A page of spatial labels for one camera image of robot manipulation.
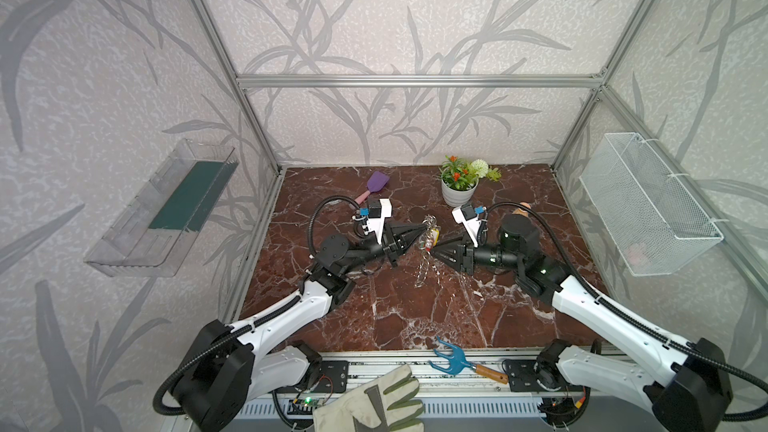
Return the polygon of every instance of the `red marble surface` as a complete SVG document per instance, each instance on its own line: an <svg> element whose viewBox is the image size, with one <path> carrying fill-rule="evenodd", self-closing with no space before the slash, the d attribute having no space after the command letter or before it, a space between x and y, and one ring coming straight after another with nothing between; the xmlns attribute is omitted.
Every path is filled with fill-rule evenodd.
<svg viewBox="0 0 768 432"><path fill-rule="evenodd" d="M500 182L481 182L472 203L528 202L546 217L580 273L605 290L571 213L545 165L502 166ZM258 312L296 290L310 265L306 224L324 197L357 197L366 190L374 170L387 174L379 192L392 200L393 222L421 222L437 217L441 238L452 238L463 228L453 221L451 207L442 200L434 166L364 168L290 168L277 199L242 316ZM489 240L505 212L488 218ZM353 238L351 207L341 203L323 209L315 226L315 242L338 230ZM556 255L542 230L545 253ZM475 275L459 275L413 247L398 260L370 264L370 276L351 274L356 286L337 310L297 331L288 342L301 339L318 351L401 350L430 348L435 336L463 348L545 346L553 338L587 345L597 335L567 315L524 294L514 274L493 275L477 267Z"/></svg>

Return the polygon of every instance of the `potted plant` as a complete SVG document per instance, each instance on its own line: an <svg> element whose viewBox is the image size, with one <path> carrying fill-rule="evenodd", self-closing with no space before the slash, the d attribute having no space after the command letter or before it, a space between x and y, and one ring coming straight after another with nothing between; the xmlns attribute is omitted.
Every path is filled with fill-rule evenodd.
<svg viewBox="0 0 768 432"><path fill-rule="evenodd" d="M488 163L481 158L472 162L456 156L446 156L446 159L440 165L440 183L442 198L451 207L463 206L469 202L481 178L487 177L498 182L502 177L498 168L489 168Z"/></svg>

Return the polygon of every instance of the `leaf pattern wallpaper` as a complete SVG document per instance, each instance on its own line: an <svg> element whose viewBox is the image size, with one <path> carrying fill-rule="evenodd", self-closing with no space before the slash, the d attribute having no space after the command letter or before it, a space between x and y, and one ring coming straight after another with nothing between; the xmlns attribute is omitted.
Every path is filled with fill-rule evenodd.
<svg viewBox="0 0 768 432"><path fill-rule="evenodd" d="M0 92L0 430L158 430L275 175L187 0L2 0ZM84 264L181 138L240 166L177 275Z"/></svg>
<svg viewBox="0 0 768 432"><path fill-rule="evenodd" d="M767 54L768 0L661 0L610 82L763 259ZM613 296L688 338L714 338L730 363L768 378L768 308L721 246L671 275L636 278L626 270L578 181L602 135L623 131L611 111L598 106L558 170ZM734 393L734 410L752 408L764 397L738 379ZM766 427L763 419L720 429Z"/></svg>
<svg viewBox="0 0 768 432"><path fill-rule="evenodd" d="M638 0L206 0L239 74L599 72ZM586 90L264 89L283 163L546 162Z"/></svg>

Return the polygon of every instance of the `white ribbed pot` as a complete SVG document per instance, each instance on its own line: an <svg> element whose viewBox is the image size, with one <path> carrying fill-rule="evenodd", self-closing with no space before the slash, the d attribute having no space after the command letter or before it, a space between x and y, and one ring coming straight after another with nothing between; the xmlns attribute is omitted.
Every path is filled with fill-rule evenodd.
<svg viewBox="0 0 768 432"><path fill-rule="evenodd" d="M442 199L446 201L451 207L463 206L472 198L472 194L475 193L475 189L478 187L477 183L469 190L454 190L446 185L446 183L440 179L440 185L442 186Z"/></svg>

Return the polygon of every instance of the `robotic arm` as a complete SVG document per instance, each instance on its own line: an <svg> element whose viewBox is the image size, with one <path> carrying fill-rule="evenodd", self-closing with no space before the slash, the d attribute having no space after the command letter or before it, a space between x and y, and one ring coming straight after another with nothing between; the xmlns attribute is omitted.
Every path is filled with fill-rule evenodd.
<svg viewBox="0 0 768 432"><path fill-rule="evenodd" d="M315 249L314 221L324 206L336 200L359 207L351 198L332 196L315 209L307 229L312 265L298 290L251 317L229 325L213 321L203 327L179 368L155 394L155 411L187 414L202 432L217 432L248 400L283 386L308 388L317 382L320 355L305 344L270 351L304 325L339 307L355 286L349 272L384 257L396 267L398 257L426 230L424 224L390 226L386 223L392 215L389 199L370 200L352 217L362 225L361 240L351 242L333 234ZM163 404L166 391L179 408Z"/></svg>
<svg viewBox="0 0 768 432"><path fill-rule="evenodd" d="M498 243L485 243L486 221L480 215L498 206L518 210L504 216ZM542 253L539 230L529 213L552 237L563 262ZM453 215L466 234L433 247L432 255L463 274L472 275L476 264L516 271L515 282L524 292L589 326L636 362L592 354L558 339L540 353L534 366L543 388L556 390L564 379L602 390L645 408L671 432L711 432L722 420L768 415L768 404L751 412L726 414L733 399L729 374L765 391L768 384L727 365L723 351L706 339L694 344L594 289L575 271L550 227L527 205L504 202L487 211L466 205L454 209Z"/></svg>

